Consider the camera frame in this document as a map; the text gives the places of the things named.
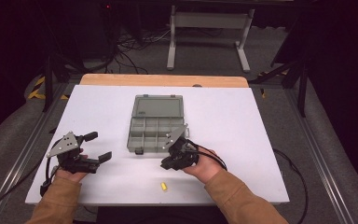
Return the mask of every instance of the small yellow piece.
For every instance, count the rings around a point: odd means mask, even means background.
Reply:
[[[164,191],[167,191],[167,185],[164,183],[164,182],[161,182],[161,188],[162,188],[162,190],[164,190]]]

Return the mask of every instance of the hand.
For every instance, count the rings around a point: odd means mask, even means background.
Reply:
[[[199,151],[216,155],[216,153],[211,150],[208,151],[203,147],[199,147]],[[186,174],[195,176],[200,182],[206,184],[214,175],[216,175],[223,168],[217,161],[213,159],[200,155],[199,162],[197,165],[189,166],[183,169]]]
[[[88,155],[81,155],[84,159],[86,159],[88,157]],[[59,168],[57,170],[56,176],[63,178],[63,179],[67,179],[76,183],[79,183],[88,173],[74,173],[72,174],[69,171],[65,171],[62,170],[62,168]]]

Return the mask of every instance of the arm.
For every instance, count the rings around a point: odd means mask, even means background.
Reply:
[[[254,195],[235,175],[224,170],[216,161],[200,155],[197,165],[184,171],[205,184],[228,223],[287,223],[266,200]]]
[[[48,191],[26,223],[72,223],[81,188],[79,182],[84,176],[84,173],[71,174],[58,170]]]

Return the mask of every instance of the gray storage box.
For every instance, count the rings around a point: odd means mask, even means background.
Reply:
[[[183,97],[137,95],[133,105],[127,148],[130,152],[167,152],[167,133],[185,124]]]

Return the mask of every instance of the tan sleeve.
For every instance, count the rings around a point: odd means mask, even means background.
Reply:
[[[222,170],[205,185],[228,223],[287,223],[266,200],[254,195],[235,175]]]
[[[72,223],[81,184],[55,177],[27,224]]]

